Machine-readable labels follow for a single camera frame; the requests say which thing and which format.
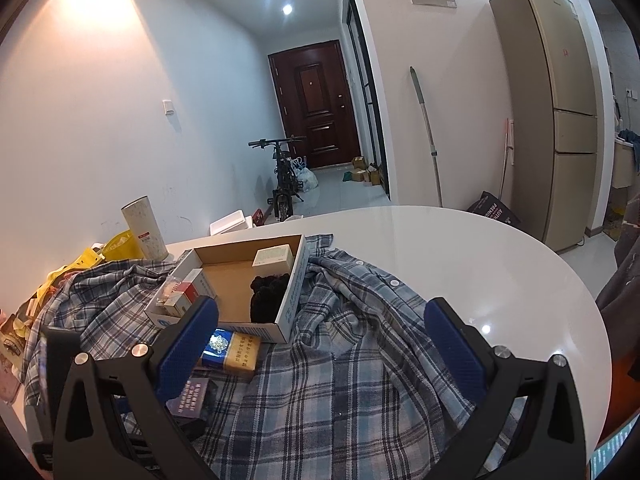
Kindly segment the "beige round puff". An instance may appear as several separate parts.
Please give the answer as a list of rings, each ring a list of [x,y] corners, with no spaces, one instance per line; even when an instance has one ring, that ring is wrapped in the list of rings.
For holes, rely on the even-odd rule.
[[[162,308],[166,304],[166,301],[171,296],[172,292],[174,291],[174,288],[175,288],[174,282],[163,284],[163,286],[160,288],[160,291],[157,294],[157,297],[155,298],[154,304],[157,307]]]

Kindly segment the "white plastic bag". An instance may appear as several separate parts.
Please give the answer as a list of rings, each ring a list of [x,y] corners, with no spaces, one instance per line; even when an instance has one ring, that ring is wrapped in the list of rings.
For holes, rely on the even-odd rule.
[[[292,160],[292,168],[300,192],[307,193],[318,186],[316,175],[306,166],[301,157]]]

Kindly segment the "dark red entrance door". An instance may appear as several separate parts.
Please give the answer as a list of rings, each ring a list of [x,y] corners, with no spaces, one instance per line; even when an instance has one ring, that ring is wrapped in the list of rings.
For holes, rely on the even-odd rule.
[[[343,165],[361,154],[352,96],[337,40],[268,56],[285,135],[310,168]]]

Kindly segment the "black knit glove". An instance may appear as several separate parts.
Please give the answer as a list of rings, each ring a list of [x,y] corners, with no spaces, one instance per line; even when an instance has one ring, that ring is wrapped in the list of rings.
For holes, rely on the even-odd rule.
[[[290,274],[256,276],[250,283],[250,322],[273,323],[284,298]]]

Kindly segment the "brown garment on chair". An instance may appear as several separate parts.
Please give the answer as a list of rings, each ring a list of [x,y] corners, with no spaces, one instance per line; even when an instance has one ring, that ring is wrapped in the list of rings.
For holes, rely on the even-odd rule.
[[[617,361],[639,343],[639,223],[623,222],[614,249],[617,269],[597,296],[611,356]]]

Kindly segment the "black framed glass door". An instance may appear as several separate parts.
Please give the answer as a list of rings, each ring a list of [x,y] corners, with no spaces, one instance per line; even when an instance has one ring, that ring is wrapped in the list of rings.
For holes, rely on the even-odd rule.
[[[378,170],[378,180],[387,197],[390,197],[387,157],[378,94],[376,93],[370,55],[364,38],[363,27],[355,0],[346,4],[345,25],[348,30],[352,56],[357,72],[358,106],[363,119],[364,136],[367,139],[367,160]]]

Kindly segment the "black bicycle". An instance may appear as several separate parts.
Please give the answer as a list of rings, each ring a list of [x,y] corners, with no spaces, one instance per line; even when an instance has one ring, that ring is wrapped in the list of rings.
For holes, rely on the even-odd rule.
[[[293,197],[298,197],[299,182],[292,166],[290,154],[282,148],[283,144],[290,145],[295,142],[304,142],[303,136],[291,136],[284,139],[260,139],[250,142],[250,148],[261,148],[265,150],[270,146],[273,147],[272,159],[276,164],[274,173],[277,177],[277,186],[272,190],[272,197],[268,200],[268,204],[272,207],[272,212],[279,222],[285,222],[292,217]]]

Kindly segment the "beige refrigerator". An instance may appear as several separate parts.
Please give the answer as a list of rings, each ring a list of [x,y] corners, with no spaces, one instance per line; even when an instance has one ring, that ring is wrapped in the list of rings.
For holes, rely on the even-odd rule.
[[[570,0],[491,0],[513,110],[512,209],[555,252],[585,234],[597,170],[596,90]]]

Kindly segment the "yellow packaging bag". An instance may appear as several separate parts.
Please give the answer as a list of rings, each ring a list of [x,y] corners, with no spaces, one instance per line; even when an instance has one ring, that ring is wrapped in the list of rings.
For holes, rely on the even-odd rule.
[[[92,247],[87,247],[72,263],[51,271],[43,283],[22,306],[13,322],[17,335],[26,340],[32,324],[44,305],[73,275],[97,266],[104,257]]]

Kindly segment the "red silver cigarette carton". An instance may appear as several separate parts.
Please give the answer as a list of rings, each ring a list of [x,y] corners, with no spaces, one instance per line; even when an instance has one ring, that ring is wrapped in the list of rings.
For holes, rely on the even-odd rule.
[[[198,297],[216,298],[216,292],[202,268],[191,270],[182,280],[172,278],[168,283],[171,282],[175,283],[175,288],[163,310],[175,318],[181,318]]]

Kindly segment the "yellow blue cigarette pack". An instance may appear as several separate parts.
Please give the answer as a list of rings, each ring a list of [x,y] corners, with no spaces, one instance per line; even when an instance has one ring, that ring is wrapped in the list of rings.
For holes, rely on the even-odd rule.
[[[200,367],[221,370],[230,375],[252,377],[256,370],[259,337],[215,330],[209,337],[200,359]]]

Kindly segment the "open cardboard box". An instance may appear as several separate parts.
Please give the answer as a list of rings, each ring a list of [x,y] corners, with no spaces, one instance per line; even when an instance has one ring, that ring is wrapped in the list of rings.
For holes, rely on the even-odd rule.
[[[293,265],[283,299],[271,323],[250,322],[252,269],[256,252],[286,245],[292,250]],[[251,334],[272,344],[286,344],[292,327],[308,263],[309,250],[302,234],[241,240],[228,244],[185,250],[168,278],[183,280],[194,269],[201,269],[212,286],[218,308],[218,326],[232,332]]]

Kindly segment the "yellow plastic bin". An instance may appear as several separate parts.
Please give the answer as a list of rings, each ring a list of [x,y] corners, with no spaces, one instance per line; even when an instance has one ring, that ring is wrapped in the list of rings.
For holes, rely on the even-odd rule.
[[[137,239],[130,230],[115,235],[103,246],[101,255],[105,261],[139,260],[144,258]]]

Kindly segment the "beige square box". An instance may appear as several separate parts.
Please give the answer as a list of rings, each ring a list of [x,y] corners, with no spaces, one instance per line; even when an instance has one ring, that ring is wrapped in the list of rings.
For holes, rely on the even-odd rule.
[[[289,244],[259,249],[253,260],[252,269],[255,276],[264,278],[270,275],[290,274],[294,256]]]

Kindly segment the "purple dark box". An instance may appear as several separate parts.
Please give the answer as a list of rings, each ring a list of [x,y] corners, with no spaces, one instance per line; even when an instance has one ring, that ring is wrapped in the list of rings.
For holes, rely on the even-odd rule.
[[[206,419],[215,404],[216,386],[208,378],[191,378],[180,396],[166,402],[174,417]]]

